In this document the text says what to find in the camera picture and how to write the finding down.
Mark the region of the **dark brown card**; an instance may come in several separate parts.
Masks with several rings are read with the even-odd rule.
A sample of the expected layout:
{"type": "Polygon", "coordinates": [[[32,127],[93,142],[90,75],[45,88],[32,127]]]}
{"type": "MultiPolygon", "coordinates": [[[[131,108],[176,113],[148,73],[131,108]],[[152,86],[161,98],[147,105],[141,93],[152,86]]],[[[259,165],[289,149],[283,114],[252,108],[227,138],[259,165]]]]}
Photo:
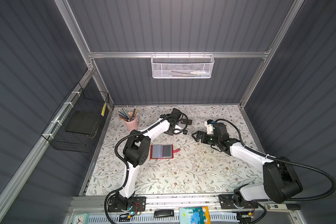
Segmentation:
{"type": "Polygon", "coordinates": [[[181,119],[180,123],[181,124],[192,125],[192,120],[191,119],[181,119]]]}

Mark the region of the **red leather card holder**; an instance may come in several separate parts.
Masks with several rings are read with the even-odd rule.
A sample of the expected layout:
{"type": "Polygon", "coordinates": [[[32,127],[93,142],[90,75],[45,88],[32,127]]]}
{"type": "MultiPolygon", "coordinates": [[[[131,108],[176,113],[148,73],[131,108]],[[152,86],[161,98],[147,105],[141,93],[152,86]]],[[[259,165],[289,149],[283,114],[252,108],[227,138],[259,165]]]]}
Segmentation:
{"type": "Polygon", "coordinates": [[[173,145],[151,145],[150,159],[173,159],[174,154],[180,151],[180,148],[174,149],[173,145]]]}

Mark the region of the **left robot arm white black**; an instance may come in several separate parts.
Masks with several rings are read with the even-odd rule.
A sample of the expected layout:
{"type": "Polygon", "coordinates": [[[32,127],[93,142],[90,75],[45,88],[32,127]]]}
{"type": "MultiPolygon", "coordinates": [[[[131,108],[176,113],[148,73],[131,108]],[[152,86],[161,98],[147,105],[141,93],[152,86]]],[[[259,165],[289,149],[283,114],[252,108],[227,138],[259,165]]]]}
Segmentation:
{"type": "Polygon", "coordinates": [[[125,164],[125,173],[121,187],[115,191],[115,199],[124,209],[129,209],[133,204],[135,181],[141,165],[149,156],[151,141],[160,134],[168,135],[186,134],[186,128],[178,126],[186,114],[174,108],[170,114],[163,114],[159,119],[143,130],[132,130],[130,134],[117,142],[114,148],[115,155],[125,164]]]}

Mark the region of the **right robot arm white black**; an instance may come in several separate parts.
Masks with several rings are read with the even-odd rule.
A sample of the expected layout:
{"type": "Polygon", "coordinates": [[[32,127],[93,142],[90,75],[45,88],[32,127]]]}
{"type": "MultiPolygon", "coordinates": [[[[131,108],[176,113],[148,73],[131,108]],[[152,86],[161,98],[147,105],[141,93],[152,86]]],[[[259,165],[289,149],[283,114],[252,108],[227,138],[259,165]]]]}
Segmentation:
{"type": "Polygon", "coordinates": [[[250,151],[243,146],[241,140],[229,136],[223,123],[209,120],[205,126],[206,132],[197,131],[192,134],[196,142],[238,158],[263,174],[263,183],[244,184],[234,190],[232,201],[237,208],[243,208],[253,200],[282,203],[302,192],[302,184],[291,164],[268,159],[255,150],[250,151]]]}

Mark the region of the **floral table mat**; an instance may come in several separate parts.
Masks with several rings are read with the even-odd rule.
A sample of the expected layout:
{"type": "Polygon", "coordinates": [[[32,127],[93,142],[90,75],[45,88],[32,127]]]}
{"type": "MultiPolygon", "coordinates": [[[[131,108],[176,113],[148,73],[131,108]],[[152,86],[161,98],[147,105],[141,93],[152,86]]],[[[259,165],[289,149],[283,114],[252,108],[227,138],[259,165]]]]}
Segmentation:
{"type": "MultiPolygon", "coordinates": [[[[252,165],[191,137],[196,131],[206,130],[206,120],[223,118],[232,138],[242,137],[246,145],[256,147],[238,105],[190,105],[181,106],[179,110],[192,120],[188,133],[161,134],[152,141],[154,145],[172,145],[176,153],[172,159],[146,160],[135,181],[137,195],[225,193],[245,184],[262,183],[263,174],[252,165]]],[[[128,135],[124,121],[119,117],[122,112],[124,108],[121,107],[113,111],[86,189],[87,196],[104,196],[121,186],[125,165],[115,155],[114,147],[118,140],[128,135]]]]}

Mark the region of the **pink pencil cup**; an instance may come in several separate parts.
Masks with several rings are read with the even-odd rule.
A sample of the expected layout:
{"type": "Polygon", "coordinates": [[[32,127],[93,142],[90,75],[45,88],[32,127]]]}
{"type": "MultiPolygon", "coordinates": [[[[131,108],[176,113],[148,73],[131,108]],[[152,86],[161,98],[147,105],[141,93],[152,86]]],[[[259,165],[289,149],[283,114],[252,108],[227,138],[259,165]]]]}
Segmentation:
{"type": "Polygon", "coordinates": [[[132,130],[138,130],[139,128],[139,122],[138,122],[137,117],[135,117],[134,119],[130,121],[124,120],[124,124],[129,132],[131,132],[132,130]]]}

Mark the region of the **white marker in basket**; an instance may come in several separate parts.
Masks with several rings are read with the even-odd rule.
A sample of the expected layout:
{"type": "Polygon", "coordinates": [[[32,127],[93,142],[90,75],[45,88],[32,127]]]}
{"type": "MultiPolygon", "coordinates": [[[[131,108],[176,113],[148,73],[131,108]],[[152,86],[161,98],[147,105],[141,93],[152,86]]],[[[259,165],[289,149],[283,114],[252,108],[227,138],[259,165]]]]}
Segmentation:
{"type": "Polygon", "coordinates": [[[191,71],[192,75],[201,76],[201,77],[209,77],[211,75],[211,71],[209,70],[198,70],[198,71],[191,71]]]}

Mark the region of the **yellow tag on basket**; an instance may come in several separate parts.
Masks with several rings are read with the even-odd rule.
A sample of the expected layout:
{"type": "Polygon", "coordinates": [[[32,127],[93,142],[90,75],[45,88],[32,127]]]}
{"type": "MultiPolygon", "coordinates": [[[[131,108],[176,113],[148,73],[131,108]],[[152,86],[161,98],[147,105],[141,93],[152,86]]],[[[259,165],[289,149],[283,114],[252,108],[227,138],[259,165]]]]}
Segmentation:
{"type": "Polygon", "coordinates": [[[102,117],[104,117],[104,115],[105,115],[105,110],[106,110],[106,107],[107,107],[107,105],[106,105],[106,102],[103,104],[103,107],[102,107],[102,110],[101,110],[101,116],[102,117]]]}

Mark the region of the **colourful picture book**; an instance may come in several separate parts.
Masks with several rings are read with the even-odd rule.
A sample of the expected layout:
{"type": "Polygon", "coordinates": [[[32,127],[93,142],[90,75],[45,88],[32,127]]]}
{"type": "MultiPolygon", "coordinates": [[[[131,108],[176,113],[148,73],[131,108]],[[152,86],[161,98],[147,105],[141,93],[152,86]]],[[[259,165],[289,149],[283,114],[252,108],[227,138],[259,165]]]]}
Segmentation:
{"type": "Polygon", "coordinates": [[[210,224],[209,208],[207,206],[179,209],[180,224],[210,224]]]}

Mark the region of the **black stapler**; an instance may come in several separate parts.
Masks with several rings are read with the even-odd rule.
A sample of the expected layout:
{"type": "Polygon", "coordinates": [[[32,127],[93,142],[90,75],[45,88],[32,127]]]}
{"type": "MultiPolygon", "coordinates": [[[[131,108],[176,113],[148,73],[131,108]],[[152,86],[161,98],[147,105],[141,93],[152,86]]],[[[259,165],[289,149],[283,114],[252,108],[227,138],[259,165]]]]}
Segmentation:
{"type": "Polygon", "coordinates": [[[154,212],[154,218],[173,217],[174,210],[156,210],[154,212]]]}

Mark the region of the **black notebook in basket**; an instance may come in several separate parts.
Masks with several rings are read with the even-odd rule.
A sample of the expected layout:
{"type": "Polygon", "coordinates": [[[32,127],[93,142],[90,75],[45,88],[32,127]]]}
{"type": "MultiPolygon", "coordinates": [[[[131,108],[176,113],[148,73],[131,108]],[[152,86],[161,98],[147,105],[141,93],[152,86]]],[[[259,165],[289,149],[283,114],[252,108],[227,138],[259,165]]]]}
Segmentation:
{"type": "Polygon", "coordinates": [[[89,135],[96,127],[98,115],[92,112],[77,111],[65,128],[66,132],[89,135]]]}

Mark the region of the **grey white handheld device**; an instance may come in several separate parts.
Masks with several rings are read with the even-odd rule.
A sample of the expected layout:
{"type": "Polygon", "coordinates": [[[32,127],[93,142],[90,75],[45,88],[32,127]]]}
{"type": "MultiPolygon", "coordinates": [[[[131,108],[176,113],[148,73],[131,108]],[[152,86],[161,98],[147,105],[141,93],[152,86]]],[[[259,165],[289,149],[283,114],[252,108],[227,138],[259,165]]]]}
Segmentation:
{"type": "Polygon", "coordinates": [[[267,203],[265,204],[265,208],[267,211],[273,211],[273,212],[293,212],[301,210],[301,206],[296,203],[288,203],[288,204],[267,203]]]}

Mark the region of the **small mint clock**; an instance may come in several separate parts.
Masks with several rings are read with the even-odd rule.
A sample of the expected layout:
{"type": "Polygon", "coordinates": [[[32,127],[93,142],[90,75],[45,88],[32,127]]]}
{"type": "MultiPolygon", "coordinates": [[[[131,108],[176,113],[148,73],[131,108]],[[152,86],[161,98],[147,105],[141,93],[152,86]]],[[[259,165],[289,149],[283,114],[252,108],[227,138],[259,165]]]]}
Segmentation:
{"type": "Polygon", "coordinates": [[[88,220],[88,213],[76,214],[73,217],[72,224],[88,224],[88,220]]]}

